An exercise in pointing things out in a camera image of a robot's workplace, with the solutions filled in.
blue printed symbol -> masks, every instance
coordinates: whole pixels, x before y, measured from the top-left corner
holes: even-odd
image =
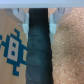
[[[27,47],[22,44],[22,40],[19,39],[20,32],[14,29],[17,33],[17,37],[11,33],[7,35],[6,42],[2,41],[0,44],[5,47],[4,57],[7,58],[7,63],[13,65],[13,75],[19,76],[19,72],[16,71],[17,67],[20,67],[20,63],[26,65],[26,61],[23,60],[23,50],[27,50]]]

dark blue geometric pattern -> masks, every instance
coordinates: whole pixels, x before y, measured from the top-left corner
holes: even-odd
[[[6,42],[2,41],[1,45],[5,47],[4,49],[4,57],[8,56],[8,49],[9,49],[9,41],[10,41],[10,37],[12,37],[13,39],[15,39],[16,41],[19,42],[19,48],[18,48],[18,59],[17,62],[13,61],[9,58],[7,58],[7,63],[12,64],[13,65],[13,75],[15,76],[19,76],[19,72],[16,71],[17,67],[20,67],[20,63],[26,65],[26,61],[23,60],[23,50],[27,50],[27,47],[24,46],[22,44],[22,40],[19,39],[20,36],[20,32],[17,29],[14,29],[14,31],[17,33],[17,36],[13,35],[12,33],[9,35],[7,35],[6,37]]]

black fabric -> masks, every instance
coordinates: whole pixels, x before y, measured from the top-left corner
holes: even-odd
[[[48,9],[29,9],[26,84],[53,84]]]

blue logo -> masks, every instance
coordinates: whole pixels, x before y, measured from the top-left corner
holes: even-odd
[[[22,40],[19,39],[20,32],[17,29],[14,29],[17,33],[17,36],[12,33],[7,35],[6,42],[2,41],[3,36],[0,35],[0,49],[1,46],[4,46],[4,57],[7,58],[7,63],[13,65],[13,75],[19,76],[19,72],[16,71],[17,67],[20,67],[20,63],[26,65],[26,61],[23,60],[23,50],[27,50],[27,47],[22,44]]]

cork surface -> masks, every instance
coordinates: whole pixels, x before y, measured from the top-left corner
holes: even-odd
[[[84,84],[84,8],[73,8],[61,24],[52,52],[54,84]]]

